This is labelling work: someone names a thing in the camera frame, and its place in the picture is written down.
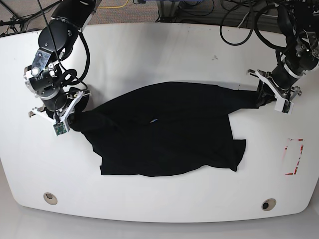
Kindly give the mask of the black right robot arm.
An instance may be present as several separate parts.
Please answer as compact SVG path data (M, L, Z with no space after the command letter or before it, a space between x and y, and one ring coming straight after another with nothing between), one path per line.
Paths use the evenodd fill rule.
M34 107L29 116L38 115L48 120L56 135L70 131L69 117L76 112L76 105L87 102L91 94L87 86L78 89L76 85L84 85L90 66L91 57L83 31L100 3L99 0L63 0L51 20L45 22L46 27L38 38L39 49L32 64L24 70L26 87L43 102L43 106ZM86 54L81 76L62 65L78 38Z

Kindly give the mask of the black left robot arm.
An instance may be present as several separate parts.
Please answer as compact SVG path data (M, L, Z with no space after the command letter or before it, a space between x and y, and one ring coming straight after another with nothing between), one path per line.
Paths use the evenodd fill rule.
M258 29L260 16L275 9L277 24L286 46L268 41ZM275 102L275 110L290 114L293 98L301 95L295 83L319 66L319 2L317 0L281 0L262 8L254 17L254 31L269 48L275 50L277 66L271 72L248 70L259 78L257 106Z

